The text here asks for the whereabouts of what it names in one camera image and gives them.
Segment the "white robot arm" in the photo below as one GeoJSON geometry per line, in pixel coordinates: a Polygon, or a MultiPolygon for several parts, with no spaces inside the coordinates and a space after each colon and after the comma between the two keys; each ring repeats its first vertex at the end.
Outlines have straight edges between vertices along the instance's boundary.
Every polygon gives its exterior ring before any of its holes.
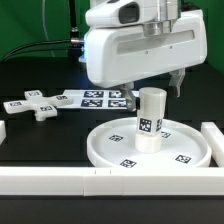
{"type": "Polygon", "coordinates": [[[185,69],[207,56],[203,12],[184,11],[181,0],[104,0],[85,14],[84,59],[96,86],[117,86],[127,108],[137,109],[134,82],[171,75],[171,95],[180,95],[185,69]]]}

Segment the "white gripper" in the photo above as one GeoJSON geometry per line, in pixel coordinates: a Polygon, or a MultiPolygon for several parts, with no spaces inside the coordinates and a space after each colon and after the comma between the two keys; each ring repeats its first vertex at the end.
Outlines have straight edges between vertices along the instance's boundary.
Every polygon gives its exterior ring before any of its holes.
{"type": "Polygon", "coordinates": [[[100,87],[119,87],[129,111],[136,110],[133,81],[171,72],[168,94],[178,98],[185,69],[205,61],[207,39],[200,10],[181,14],[170,33],[146,36],[141,25],[93,29],[86,38],[89,80],[100,87]]]}

